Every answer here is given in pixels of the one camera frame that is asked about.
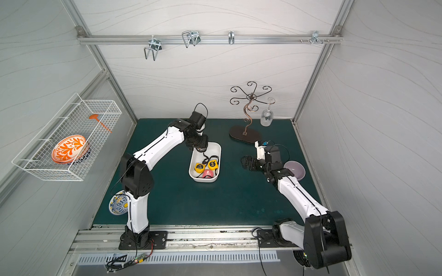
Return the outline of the white plastic storage box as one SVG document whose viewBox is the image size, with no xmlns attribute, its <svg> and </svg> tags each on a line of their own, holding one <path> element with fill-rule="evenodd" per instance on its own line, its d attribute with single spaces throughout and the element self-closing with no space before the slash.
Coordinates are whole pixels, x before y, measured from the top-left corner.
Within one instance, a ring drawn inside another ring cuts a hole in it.
<svg viewBox="0 0 442 276">
<path fill-rule="evenodd" d="M 205 152 L 192 151 L 189 175 L 195 182 L 213 183 L 217 180 L 221 162 L 221 145 L 209 142 Z"/>
</svg>

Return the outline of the yellow deli tape measure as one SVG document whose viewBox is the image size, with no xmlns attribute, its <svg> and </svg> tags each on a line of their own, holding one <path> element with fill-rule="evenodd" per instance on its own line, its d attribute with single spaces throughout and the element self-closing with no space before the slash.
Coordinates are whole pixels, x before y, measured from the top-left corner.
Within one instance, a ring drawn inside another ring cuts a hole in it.
<svg viewBox="0 0 442 276">
<path fill-rule="evenodd" d="M 205 169 L 206 169 L 205 164 L 203 164 L 203 163 L 197 163 L 197 164 L 195 164 L 195 171 L 196 171 L 198 174 L 204 173 Z"/>
</svg>

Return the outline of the pink tape measure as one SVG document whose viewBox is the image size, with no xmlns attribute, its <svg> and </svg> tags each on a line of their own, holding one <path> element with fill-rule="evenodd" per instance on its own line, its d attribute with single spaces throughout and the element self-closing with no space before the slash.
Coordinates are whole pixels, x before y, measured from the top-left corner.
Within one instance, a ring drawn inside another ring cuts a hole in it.
<svg viewBox="0 0 442 276">
<path fill-rule="evenodd" d="M 215 172 L 214 170 L 204 170 L 201 177 L 204 179 L 212 179 L 215 177 Z"/>
</svg>

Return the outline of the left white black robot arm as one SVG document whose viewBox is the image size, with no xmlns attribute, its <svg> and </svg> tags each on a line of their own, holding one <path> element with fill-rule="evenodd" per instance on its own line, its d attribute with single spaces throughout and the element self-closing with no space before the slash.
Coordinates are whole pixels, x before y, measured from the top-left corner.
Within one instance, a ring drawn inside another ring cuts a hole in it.
<svg viewBox="0 0 442 276">
<path fill-rule="evenodd" d="M 133 154 L 124 154 L 120 160 L 120 181 L 128 199 L 127 228 L 140 235 L 148 231 L 148 197 L 154 186 L 151 171 L 172 149 L 185 142 L 190 148 L 204 152 L 208 147 L 203 134 L 205 118 L 177 119 L 146 147 Z"/>
</svg>

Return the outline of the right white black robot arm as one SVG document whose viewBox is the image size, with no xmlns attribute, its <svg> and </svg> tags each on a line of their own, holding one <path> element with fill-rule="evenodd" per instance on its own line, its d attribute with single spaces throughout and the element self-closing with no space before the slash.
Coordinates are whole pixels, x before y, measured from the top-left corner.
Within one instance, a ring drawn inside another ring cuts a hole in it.
<svg viewBox="0 0 442 276">
<path fill-rule="evenodd" d="M 330 211 L 315 200 L 293 172 L 280 162 L 266 162 L 252 156 L 241 158 L 245 170 L 260 171 L 295 208 L 304 221 L 278 220 L 272 226 L 273 239 L 280 245 L 294 244 L 295 259 L 304 267 L 327 268 L 352 259 L 346 224 L 338 211 Z"/>
</svg>

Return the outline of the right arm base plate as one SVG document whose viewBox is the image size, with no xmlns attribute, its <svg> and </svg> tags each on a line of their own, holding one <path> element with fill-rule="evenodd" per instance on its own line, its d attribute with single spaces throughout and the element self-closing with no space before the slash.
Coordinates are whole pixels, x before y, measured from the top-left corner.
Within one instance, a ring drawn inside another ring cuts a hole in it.
<svg viewBox="0 0 442 276">
<path fill-rule="evenodd" d="M 290 241 L 277 238 L 272 230 L 255 228 L 252 231 L 252 236 L 257 240 L 259 248 L 299 248 L 299 246 Z"/>
</svg>

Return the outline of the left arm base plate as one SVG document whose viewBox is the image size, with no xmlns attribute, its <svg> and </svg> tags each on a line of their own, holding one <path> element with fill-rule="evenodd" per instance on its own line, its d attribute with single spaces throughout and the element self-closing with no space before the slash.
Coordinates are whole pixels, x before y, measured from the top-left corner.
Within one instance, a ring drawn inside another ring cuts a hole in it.
<svg viewBox="0 0 442 276">
<path fill-rule="evenodd" d="M 164 250 L 168 239 L 168 231 L 144 231 L 133 233 L 125 229 L 120 237 L 119 250 Z"/>
</svg>

